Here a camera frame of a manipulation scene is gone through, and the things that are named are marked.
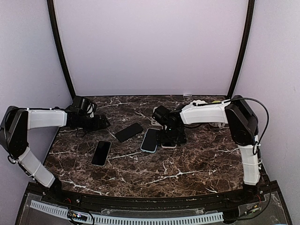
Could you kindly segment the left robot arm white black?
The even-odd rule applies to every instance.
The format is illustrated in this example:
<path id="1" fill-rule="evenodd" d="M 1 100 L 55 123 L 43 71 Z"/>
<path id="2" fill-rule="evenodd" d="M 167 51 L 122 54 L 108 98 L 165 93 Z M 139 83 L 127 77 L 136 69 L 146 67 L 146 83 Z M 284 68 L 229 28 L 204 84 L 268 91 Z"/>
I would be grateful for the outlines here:
<path id="1" fill-rule="evenodd" d="M 105 114 L 97 114 L 97 104 L 75 96 L 66 108 L 30 108 L 9 106 L 0 123 L 0 145 L 10 163 L 17 164 L 25 174 L 48 189 L 48 197 L 55 204 L 66 201 L 60 179 L 50 172 L 32 152 L 28 134 L 32 130 L 48 128 L 80 128 L 83 131 L 106 129 L 110 122 Z"/>

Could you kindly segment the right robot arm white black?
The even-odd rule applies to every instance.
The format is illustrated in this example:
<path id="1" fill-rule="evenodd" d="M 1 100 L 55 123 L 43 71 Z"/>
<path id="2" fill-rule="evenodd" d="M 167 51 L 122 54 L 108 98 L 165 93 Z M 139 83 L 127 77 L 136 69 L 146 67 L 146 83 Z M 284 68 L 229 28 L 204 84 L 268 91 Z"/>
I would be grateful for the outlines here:
<path id="1" fill-rule="evenodd" d="M 259 134 L 258 117 L 247 104 L 247 101 L 248 98 L 240 95 L 236 95 L 232 99 L 211 103 L 194 100 L 173 111 L 161 105 L 152 114 L 153 119 L 162 127 L 157 132 L 159 144 L 185 144 L 187 142 L 185 129 L 191 124 L 227 124 L 232 140 L 241 153 L 243 183 L 247 186 L 239 194 L 239 199 L 243 203 L 250 203 L 256 198 L 257 189 L 255 186 L 261 177 L 259 148 L 262 135 Z"/>

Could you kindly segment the white phone case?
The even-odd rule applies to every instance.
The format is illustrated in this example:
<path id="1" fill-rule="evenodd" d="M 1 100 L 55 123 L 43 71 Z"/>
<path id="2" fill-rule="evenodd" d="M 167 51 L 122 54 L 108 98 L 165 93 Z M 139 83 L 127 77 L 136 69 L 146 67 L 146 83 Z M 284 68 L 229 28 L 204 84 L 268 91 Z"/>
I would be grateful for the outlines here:
<path id="1" fill-rule="evenodd" d="M 157 109 L 157 107 L 153 108 L 153 112 L 152 112 L 152 117 L 151 117 L 151 125 L 152 126 L 156 126 L 156 127 L 162 127 L 162 125 L 160 125 L 153 117 L 155 110 Z"/>

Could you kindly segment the phone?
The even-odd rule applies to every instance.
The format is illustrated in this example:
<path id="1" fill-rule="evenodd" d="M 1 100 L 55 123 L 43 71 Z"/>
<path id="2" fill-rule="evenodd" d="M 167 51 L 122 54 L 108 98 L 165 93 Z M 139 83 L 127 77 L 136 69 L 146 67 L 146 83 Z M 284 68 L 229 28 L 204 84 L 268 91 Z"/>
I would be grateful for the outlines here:
<path id="1" fill-rule="evenodd" d="M 104 166 L 112 143 L 110 141 L 99 141 L 94 151 L 91 164 L 95 166 Z"/>
<path id="2" fill-rule="evenodd" d="M 154 129 L 154 128 L 148 128 L 142 144 L 140 146 L 140 150 L 143 152 L 147 152 L 147 153 L 155 153 L 158 147 L 158 143 L 157 143 L 157 132 L 159 130 L 158 129 Z"/>
<path id="3" fill-rule="evenodd" d="M 177 144 L 173 142 L 163 142 L 161 143 L 161 147 L 164 149 L 174 149 L 177 147 Z"/>

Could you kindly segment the black smartphone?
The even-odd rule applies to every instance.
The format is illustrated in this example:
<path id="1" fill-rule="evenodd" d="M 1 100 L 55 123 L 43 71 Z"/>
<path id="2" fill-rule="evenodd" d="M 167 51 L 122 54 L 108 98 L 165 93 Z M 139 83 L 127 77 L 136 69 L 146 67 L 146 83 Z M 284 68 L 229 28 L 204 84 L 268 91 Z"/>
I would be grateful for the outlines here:
<path id="1" fill-rule="evenodd" d="M 117 140 L 119 140 L 121 143 L 123 143 L 124 141 L 132 138 L 133 136 L 141 133 L 143 131 L 143 127 L 139 124 L 139 123 L 134 123 L 126 128 L 124 128 L 123 130 L 117 132 L 115 134 L 115 137 L 117 138 Z"/>

